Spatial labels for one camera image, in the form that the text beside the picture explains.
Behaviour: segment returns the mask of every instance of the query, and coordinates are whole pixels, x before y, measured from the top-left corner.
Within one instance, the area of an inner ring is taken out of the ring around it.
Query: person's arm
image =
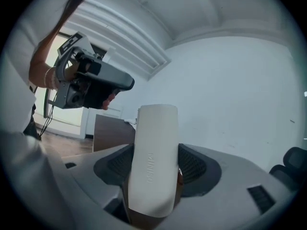
[[[46,59],[53,42],[53,39],[46,47],[39,47],[35,52],[29,70],[29,80],[34,85],[41,87],[52,89],[52,76],[55,71],[55,68],[52,68],[46,63]],[[70,81],[75,77],[75,72],[77,71],[78,64],[74,64],[73,66],[67,68],[65,70],[65,78]],[[55,78],[55,85],[59,88],[59,81]]]

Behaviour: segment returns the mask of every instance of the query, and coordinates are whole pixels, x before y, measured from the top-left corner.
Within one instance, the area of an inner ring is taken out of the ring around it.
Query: ceiling beam
[[[200,3],[210,26],[219,27],[222,24],[222,16],[216,2],[214,0],[200,0]]]
[[[100,1],[103,4],[106,4],[107,1],[106,0],[96,0],[96,1]],[[136,17],[136,14],[141,14],[142,16],[139,16],[139,19],[146,22],[146,21],[151,21],[149,22],[150,27],[152,28],[153,24],[156,26],[158,25],[160,28],[156,28],[156,31],[160,31],[162,32],[163,30],[163,34],[161,34],[163,41],[165,42],[165,45],[162,46],[162,48],[165,48],[167,46],[169,46],[172,41],[175,38],[174,33],[166,26],[166,24],[155,14],[153,13],[148,7],[147,7],[147,2],[145,1],[144,3],[140,3],[139,0],[120,0],[120,5],[121,6],[126,6],[126,10],[130,9],[130,13],[134,14],[134,17]],[[118,2],[116,0],[112,0],[112,5],[110,4],[110,7],[116,7],[118,8]]]
[[[174,44],[171,47],[194,40],[217,36],[246,36],[266,39],[285,46],[288,44],[283,31],[272,28],[269,22],[265,23],[259,20],[231,20],[225,21],[219,28],[205,26],[184,32],[174,40]]]
[[[88,20],[99,21],[99,24],[104,27],[111,26],[119,32],[122,38],[125,36],[130,43],[134,42],[143,51],[150,52],[148,57],[153,58],[156,62],[161,62],[161,58],[164,62],[164,59],[167,58],[165,51],[151,35],[148,35],[136,23],[132,23],[108,6],[94,0],[85,0],[83,5],[77,9],[77,12],[86,15]]]

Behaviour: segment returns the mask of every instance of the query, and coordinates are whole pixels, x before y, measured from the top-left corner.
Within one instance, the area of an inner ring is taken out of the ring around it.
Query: wooden desk
[[[123,119],[96,115],[93,151],[134,143],[135,130]]]

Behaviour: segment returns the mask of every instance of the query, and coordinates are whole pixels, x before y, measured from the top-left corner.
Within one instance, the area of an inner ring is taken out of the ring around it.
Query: ceiling
[[[165,28],[173,44],[227,32],[273,35],[282,41],[285,13],[276,0],[135,0]]]
[[[84,32],[150,79],[171,61],[168,48],[216,36],[287,45],[290,21],[277,0],[85,0],[62,31]]]

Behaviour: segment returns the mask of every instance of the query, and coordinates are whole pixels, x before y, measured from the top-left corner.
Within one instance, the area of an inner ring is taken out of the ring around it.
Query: cable
[[[56,95],[55,95],[54,98],[53,98],[53,102],[55,101],[56,97],[57,97],[57,93],[56,93]],[[43,125],[43,128],[42,128],[42,130],[40,131],[40,134],[39,134],[39,136],[38,136],[39,138],[42,137],[42,135],[43,135],[43,133],[45,132],[45,130],[47,129],[48,125],[49,125],[49,124],[51,123],[51,121],[52,121],[52,118],[53,118],[53,108],[54,108],[54,105],[52,105],[52,107],[51,107],[51,109],[50,109],[49,115],[48,115],[48,117],[47,117],[47,119],[46,119],[46,121],[45,121],[45,123],[44,123],[44,125]]]

